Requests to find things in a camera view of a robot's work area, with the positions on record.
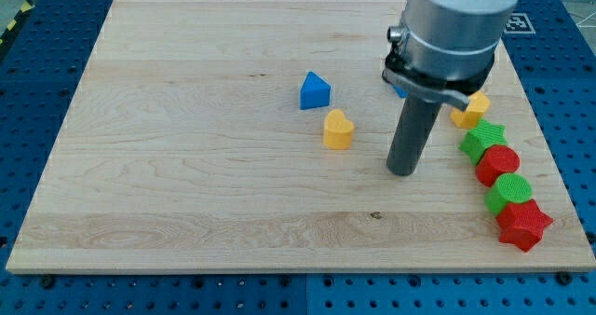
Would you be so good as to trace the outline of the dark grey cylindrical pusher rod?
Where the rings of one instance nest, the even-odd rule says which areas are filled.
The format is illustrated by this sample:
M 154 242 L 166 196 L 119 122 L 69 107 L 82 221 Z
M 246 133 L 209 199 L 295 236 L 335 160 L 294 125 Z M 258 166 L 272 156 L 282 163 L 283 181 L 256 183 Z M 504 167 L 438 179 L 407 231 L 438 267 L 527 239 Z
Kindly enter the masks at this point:
M 392 173 L 408 176 L 415 171 L 440 108 L 440 103 L 406 97 L 386 159 Z

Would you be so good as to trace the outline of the black tool clamp mount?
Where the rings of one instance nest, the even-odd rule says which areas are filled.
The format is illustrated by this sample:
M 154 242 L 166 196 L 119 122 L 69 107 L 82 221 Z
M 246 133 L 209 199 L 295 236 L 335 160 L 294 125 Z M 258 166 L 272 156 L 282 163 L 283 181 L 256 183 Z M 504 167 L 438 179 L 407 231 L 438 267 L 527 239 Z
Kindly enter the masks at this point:
M 399 55 L 400 47 L 391 45 L 391 50 L 385 58 L 385 68 L 382 78 L 390 85 L 405 90 L 430 103 L 448 103 L 464 111 L 470 100 L 469 96 L 478 91 L 484 84 L 494 65 L 494 54 L 475 75 L 460 79 L 448 80 L 415 71 L 406 66 L 406 61 Z

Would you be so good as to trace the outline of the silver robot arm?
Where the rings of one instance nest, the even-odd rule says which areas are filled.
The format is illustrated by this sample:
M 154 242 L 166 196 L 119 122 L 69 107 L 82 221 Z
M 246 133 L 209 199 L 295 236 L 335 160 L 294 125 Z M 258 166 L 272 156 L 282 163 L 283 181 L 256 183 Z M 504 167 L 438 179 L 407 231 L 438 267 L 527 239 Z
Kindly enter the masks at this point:
M 444 104 L 468 108 L 518 1 L 407 0 L 386 32 L 391 48 L 382 73 L 407 94 L 386 158 L 392 173 L 413 173 Z

